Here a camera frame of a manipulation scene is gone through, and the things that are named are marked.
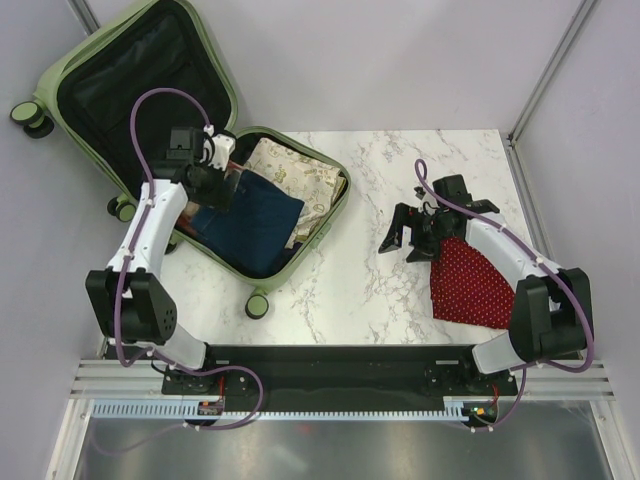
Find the red plaid shirt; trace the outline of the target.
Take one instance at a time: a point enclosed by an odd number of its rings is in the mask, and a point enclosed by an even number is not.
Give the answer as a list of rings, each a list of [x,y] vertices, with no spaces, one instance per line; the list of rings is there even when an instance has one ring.
[[[176,227],[181,231],[194,236],[196,234],[196,230],[192,227],[192,221],[200,208],[201,206],[199,204],[189,201],[180,213],[176,221]]]

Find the blue denim jeans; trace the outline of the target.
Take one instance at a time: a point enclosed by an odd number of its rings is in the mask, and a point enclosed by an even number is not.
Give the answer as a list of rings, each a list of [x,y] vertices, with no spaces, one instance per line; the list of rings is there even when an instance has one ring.
[[[303,201],[245,171],[227,211],[202,207],[189,226],[202,245],[234,269],[266,278],[281,269],[278,262],[303,208]]]

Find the red polka dot cloth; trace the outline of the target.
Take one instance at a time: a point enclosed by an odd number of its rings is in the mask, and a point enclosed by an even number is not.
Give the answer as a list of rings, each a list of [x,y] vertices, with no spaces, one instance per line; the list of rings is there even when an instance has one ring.
[[[435,318],[451,323],[506,330],[515,293],[482,255],[459,238],[440,244],[431,264],[430,292]]]

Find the cream printed garment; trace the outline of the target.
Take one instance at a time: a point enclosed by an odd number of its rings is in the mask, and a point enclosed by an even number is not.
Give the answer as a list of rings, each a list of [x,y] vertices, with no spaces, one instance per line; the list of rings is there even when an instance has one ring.
[[[304,206],[286,247],[302,243],[329,213],[346,179],[335,167],[262,138],[245,167],[262,176]]]

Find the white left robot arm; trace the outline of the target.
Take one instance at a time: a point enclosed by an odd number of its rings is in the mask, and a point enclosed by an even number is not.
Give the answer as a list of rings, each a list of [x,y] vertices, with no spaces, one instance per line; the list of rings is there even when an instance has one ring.
[[[208,393],[219,369],[206,359],[205,342],[178,323],[177,305],[160,275],[165,251],[190,202],[225,209],[239,176],[230,166],[236,139],[228,132],[175,128],[165,159],[142,165],[145,180],[127,233],[107,266],[88,273],[85,287],[102,334],[122,366],[144,356],[185,372],[185,382]]]

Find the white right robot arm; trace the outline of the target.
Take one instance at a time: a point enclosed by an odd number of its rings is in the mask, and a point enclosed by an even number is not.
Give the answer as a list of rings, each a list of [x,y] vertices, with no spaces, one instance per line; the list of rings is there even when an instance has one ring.
[[[415,191],[437,203],[396,204],[378,251],[408,243],[407,262],[429,264],[436,318],[498,331],[463,354],[457,377],[465,391],[483,392],[494,374],[592,350],[590,282],[583,270],[565,269],[530,247],[493,202],[473,199],[460,175]]]

